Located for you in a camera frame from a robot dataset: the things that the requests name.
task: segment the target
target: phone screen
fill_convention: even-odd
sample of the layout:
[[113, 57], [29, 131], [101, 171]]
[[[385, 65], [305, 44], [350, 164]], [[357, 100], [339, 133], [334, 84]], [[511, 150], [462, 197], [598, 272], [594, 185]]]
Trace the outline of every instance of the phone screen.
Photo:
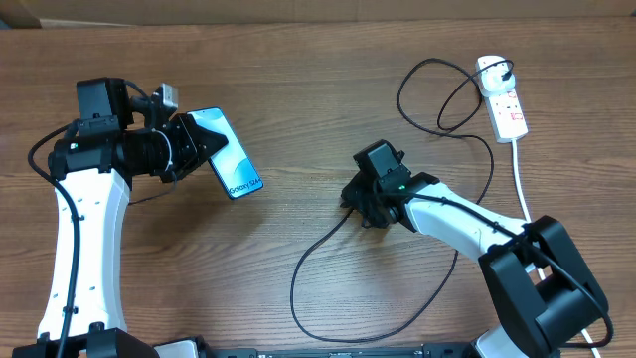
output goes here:
[[193, 116], [200, 127], [223, 134], [228, 138], [228, 145], [215, 153], [208, 161], [230, 199], [238, 199], [263, 187], [256, 169], [240, 145], [228, 119], [219, 108], [199, 109], [188, 114]]

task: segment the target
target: white power cord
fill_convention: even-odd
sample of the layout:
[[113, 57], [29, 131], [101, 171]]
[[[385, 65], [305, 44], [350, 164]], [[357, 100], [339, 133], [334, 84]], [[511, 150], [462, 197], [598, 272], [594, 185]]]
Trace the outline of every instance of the white power cord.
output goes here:
[[[530, 223], [532, 220], [530, 218], [530, 212], [528, 211], [528, 205], [526, 204], [526, 198], [524, 198], [524, 191], [521, 186], [521, 175], [519, 174], [519, 153], [517, 150], [517, 139], [512, 139], [510, 143], [513, 149], [513, 176], [515, 177], [517, 196], [519, 196], [521, 210], [524, 212], [524, 219], [526, 219], [526, 222]], [[537, 273], [539, 274], [539, 278], [541, 280], [546, 279], [546, 273], [542, 268], [537, 268]], [[587, 333], [587, 329], [581, 330], [580, 333], [583, 335], [587, 343], [591, 344], [594, 342], [592, 340], [592, 337], [589, 336], [589, 333]], [[597, 348], [592, 348], [591, 350], [594, 358], [601, 358]]]

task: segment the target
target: charger plug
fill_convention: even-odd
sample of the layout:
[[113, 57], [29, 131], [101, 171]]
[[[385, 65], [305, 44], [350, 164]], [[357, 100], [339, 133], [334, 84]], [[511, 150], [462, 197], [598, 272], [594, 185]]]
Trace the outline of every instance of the charger plug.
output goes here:
[[[500, 56], [484, 56], [477, 60], [475, 68], [479, 71], [502, 60], [505, 59]], [[484, 100], [499, 143], [510, 143], [528, 134], [526, 119], [515, 90], [515, 75], [511, 75], [507, 81], [502, 79], [507, 72], [508, 64], [502, 63], [479, 76], [479, 89], [482, 94], [487, 94], [484, 94]]]

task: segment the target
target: wood grain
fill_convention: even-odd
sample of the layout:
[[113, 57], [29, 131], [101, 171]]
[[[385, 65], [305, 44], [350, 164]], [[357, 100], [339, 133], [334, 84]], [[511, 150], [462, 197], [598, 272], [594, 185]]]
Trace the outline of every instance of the wood grain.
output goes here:
[[[217, 347], [318, 348], [289, 312], [300, 255], [344, 214], [352, 155], [384, 138], [411, 170], [476, 198], [488, 175], [477, 142], [432, 138], [398, 115], [399, 82], [437, 57], [471, 69], [485, 54], [516, 61], [531, 128], [521, 141], [535, 217], [565, 223], [607, 294], [616, 336], [605, 357], [636, 346], [636, 23], [629, 18], [226, 25], [0, 33], [0, 355], [34, 342], [51, 284], [57, 216], [52, 188], [33, 173], [33, 143], [79, 114], [75, 82], [123, 77], [179, 88], [181, 108], [220, 106], [265, 188], [231, 202], [209, 168], [177, 193], [128, 210], [121, 291], [129, 331], [146, 342], [203, 334]], [[430, 66], [406, 87], [406, 111], [429, 126], [462, 81]], [[469, 113], [463, 90], [447, 123]], [[510, 148], [482, 109], [462, 132], [493, 143], [496, 170], [483, 205], [519, 216]], [[38, 154], [44, 159], [51, 147]], [[133, 198], [164, 188], [134, 181]], [[354, 215], [298, 278], [297, 312], [329, 336], [386, 332], [436, 289], [452, 250], [400, 226], [364, 230]], [[470, 340], [497, 322], [481, 272], [465, 258], [409, 329], [367, 346]], [[591, 328], [603, 335], [601, 324]], [[587, 357], [589, 352], [566, 352]]]

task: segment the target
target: power strip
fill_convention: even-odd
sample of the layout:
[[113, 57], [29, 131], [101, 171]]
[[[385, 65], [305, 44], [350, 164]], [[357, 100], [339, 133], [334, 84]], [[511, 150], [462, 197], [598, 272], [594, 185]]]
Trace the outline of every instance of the power strip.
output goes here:
[[[505, 60], [500, 56], [483, 56], [477, 60], [475, 68], [477, 71]], [[488, 114], [495, 130], [495, 136], [499, 143], [510, 143], [515, 139], [519, 139], [528, 134], [528, 126], [524, 113], [521, 110], [521, 104], [517, 98], [517, 91], [512, 87], [500, 93], [484, 89], [484, 84], [488, 83], [488, 77], [504, 74], [508, 71], [508, 64], [502, 63], [492, 67], [479, 75], [479, 86], [484, 94]]]

